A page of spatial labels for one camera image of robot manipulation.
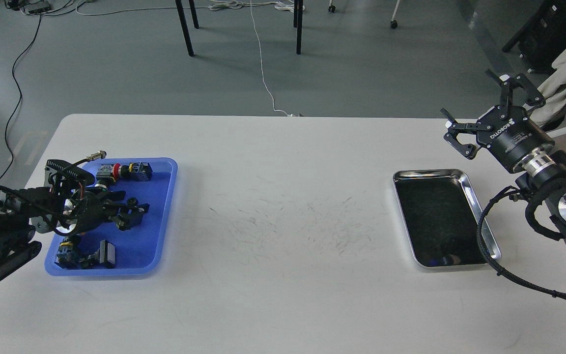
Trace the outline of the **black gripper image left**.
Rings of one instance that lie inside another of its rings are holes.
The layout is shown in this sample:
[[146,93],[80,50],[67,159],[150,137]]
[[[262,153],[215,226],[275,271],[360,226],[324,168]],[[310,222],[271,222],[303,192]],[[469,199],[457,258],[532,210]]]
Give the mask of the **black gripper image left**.
[[[120,231],[130,230],[142,223],[150,207],[140,201],[136,207],[130,207],[126,200],[126,191],[111,190],[87,190],[80,200],[66,199],[63,215],[70,219],[61,224],[61,231],[65,235],[78,235],[108,222],[113,222]],[[120,208],[116,215],[112,207]]]

